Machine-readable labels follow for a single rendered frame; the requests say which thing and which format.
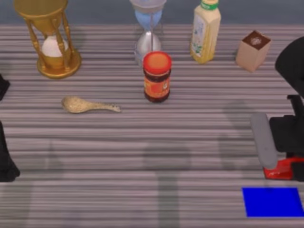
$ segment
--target table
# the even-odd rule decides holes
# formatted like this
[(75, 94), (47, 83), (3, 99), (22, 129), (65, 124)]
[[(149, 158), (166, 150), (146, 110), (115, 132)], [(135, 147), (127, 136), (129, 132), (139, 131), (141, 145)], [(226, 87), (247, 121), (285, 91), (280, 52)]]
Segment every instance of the table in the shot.
[[(0, 184), (0, 227), (303, 226), (301, 219), (247, 219), (241, 192), (298, 186), (303, 197), (300, 183), (264, 179), (249, 125), (254, 112), (292, 114), (286, 96), (295, 91), (274, 62), (303, 26), (223, 25), (206, 65), (189, 56), (191, 25), (163, 29), (163, 50), (173, 58), (171, 95), (151, 104), (134, 62), (138, 27), (72, 27), (82, 67), (56, 81), (37, 72), (26, 26), (0, 26), (0, 72), (11, 82), (0, 120), (21, 170), (14, 183)], [(251, 74), (234, 57), (254, 29), (273, 43)], [(66, 95), (116, 103), (123, 113), (68, 114), (60, 106)]]

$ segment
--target blue hourglass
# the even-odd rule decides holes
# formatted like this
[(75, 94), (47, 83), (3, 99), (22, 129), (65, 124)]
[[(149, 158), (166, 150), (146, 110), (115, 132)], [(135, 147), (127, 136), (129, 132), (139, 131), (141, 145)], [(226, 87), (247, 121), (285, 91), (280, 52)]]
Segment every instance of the blue hourglass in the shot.
[(144, 28), (135, 45), (135, 60), (142, 66), (143, 58), (151, 51), (160, 51), (162, 46), (153, 29), (162, 18), (162, 10), (167, 0), (130, 0), (138, 23)]

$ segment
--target blue sand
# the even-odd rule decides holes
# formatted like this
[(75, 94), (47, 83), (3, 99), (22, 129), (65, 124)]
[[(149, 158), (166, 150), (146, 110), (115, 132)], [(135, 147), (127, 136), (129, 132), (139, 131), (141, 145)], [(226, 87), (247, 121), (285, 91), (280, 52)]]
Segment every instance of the blue sand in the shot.
[(247, 217), (304, 217), (297, 188), (243, 188)]
[[(135, 11), (135, 16), (136, 16), (138, 23), (140, 23), (140, 25), (146, 31), (151, 30), (151, 14), (146, 14), (146, 13), (141, 13), (141, 12)], [(162, 18), (162, 10), (153, 14), (154, 27), (160, 22), (161, 18)]]

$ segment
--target jar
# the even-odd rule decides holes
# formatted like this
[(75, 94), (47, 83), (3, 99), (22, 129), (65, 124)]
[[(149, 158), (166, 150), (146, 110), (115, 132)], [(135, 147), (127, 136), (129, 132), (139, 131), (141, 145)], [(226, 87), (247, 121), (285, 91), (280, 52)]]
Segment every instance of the jar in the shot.
[(171, 57), (161, 51), (150, 52), (144, 57), (144, 95), (149, 101), (160, 103), (169, 97), (171, 65)]

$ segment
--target brown box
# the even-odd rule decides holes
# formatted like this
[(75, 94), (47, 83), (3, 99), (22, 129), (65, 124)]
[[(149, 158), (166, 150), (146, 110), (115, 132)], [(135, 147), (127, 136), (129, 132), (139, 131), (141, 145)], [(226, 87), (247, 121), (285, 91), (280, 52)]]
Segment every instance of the brown box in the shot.
[(258, 31), (253, 31), (246, 36), (238, 48), (236, 63), (249, 72), (254, 72), (263, 64), (271, 39), (262, 35)]

